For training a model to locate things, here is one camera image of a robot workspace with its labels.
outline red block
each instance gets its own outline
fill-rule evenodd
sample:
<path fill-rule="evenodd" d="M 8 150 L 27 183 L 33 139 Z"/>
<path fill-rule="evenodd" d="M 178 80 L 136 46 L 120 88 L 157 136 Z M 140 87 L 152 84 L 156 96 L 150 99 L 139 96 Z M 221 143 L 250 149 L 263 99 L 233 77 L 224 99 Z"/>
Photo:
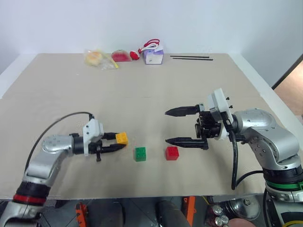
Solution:
<path fill-rule="evenodd" d="M 179 157 L 178 147 L 167 147 L 165 151 L 166 160 L 177 160 Z"/>

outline cardboard surface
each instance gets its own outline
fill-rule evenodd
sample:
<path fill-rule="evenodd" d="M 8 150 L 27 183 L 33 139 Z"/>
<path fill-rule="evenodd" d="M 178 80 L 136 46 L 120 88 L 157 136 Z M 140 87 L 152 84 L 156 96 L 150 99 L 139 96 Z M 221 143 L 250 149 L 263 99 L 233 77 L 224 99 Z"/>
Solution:
<path fill-rule="evenodd" d="M 169 146 L 165 139 L 195 138 L 197 116 L 176 118 L 164 112 L 200 102 L 207 107 L 207 95 L 214 89 L 222 87 L 233 112 L 258 107 L 273 114 L 227 54 L 211 57 L 213 61 L 190 61 L 165 55 L 162 65 L 139 60 L 101 71 L 85 65 L 82 54 L 37 55 L 0 100 L 0 198 L 15 193 L 40 133 L 54 120 L 76 111 L 93 113 L 105 132 L 125 131 L 129 144 L 102 155 L 99 163 L 95 156 L 65 159 L 51 189 L 52 198 L 262 193 L 262 175 L 252 175 L 231 190 L 228 140 L 209 140 L 209 150 L 179 148 L 177 161 L 165 158 Z M 85 115 L 70 117 L 47 135 L 81 134 L 87 121 Z M 146 147 L 145 162 L 134 160 L 135 146 Z M 249 146 L 239 145 L 238 177 L 260 169 Z"/>

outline green block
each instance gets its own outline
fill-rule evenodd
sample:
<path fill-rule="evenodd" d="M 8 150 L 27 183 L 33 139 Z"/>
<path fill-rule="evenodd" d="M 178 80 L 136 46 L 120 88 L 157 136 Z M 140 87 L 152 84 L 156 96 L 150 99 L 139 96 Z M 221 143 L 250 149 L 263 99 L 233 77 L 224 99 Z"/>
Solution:
<path fill-rule="evenodd" d="M 134 157 L 135 157 L 136 162 L 146 161 L 146 150 L 145 150 L 145 147 L 136 148 Z"/>

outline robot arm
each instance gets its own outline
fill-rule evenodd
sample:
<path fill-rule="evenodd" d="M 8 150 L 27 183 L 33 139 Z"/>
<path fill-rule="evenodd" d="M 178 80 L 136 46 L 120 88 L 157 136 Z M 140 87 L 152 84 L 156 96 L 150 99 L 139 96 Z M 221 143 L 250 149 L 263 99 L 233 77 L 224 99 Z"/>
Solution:
<path fill-rule="evenodd" d="M 203 104 L 168 110 L 165 114 L 171 116 L 199 113 L 195 124 L 198 139 L 177 137 L 166 141 L 185 148 L 208 149 L 208 138 L 229 136 L 232 140 L 231 134 L 234 134 L 237 142 L 248 143 L 251 147 L 273 199 L 303 202 L 303 170 L 296 137 L 277 125 L 274 117 L 264 110 L 249 109 L 231 114 L 221 89 L 209 95 L 208 102 L 209 111 L 204 111 Z"/>
<path fill-rule="evenodd" d="M 95 119 L 83 127 L 83 135 L 53 135 L 42 142 L 42 148 L 26 169 L 13 201 L 7 204 L 0 218 L 0 227 L 38 226 L 35 220 L 40 218 L 48 193 L 66 157 L 87 151 L 87 154 L 96 154 L 97 161 L 100 161 L 100 153 L 113 152 L 125 146 L 112 144 L 103 147 L 101 139 L 113 140 L 116 133 L 104 133 L 102 124 Z"/>

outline yellow block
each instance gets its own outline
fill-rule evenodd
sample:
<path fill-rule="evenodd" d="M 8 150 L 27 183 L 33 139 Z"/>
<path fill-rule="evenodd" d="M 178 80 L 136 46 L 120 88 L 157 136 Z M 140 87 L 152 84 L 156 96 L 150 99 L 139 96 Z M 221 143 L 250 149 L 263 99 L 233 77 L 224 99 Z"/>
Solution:
<path fill-rule="evenodd" d="M 118 133 L 116 134 L 116 140 L 117 140 L 117 143 L 119 144 L 128 144 L 128 139 L 127 139 L 127 135 L 126 135 L 126 132 L 122 132 L 122 133 Z"/>

